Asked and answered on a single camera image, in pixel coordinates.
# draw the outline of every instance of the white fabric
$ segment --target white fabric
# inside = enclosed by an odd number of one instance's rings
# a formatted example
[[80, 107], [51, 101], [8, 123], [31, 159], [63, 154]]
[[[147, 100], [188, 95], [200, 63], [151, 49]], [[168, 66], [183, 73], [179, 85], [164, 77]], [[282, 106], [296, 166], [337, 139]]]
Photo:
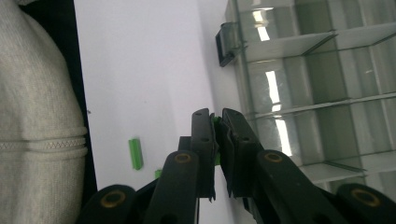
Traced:
[[74, 223], [86, 129], [61, 52], [0, 0], [0, 223]]

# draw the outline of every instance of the knit fabric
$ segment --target knit fabric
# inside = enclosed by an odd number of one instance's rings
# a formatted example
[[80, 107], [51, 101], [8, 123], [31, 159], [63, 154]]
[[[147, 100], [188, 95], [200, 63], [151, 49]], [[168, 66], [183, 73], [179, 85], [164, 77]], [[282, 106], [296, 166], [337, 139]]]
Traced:
[[64, 57], [18, 2], [0, 0], [0, 222], [74, 223], [87, 130]]

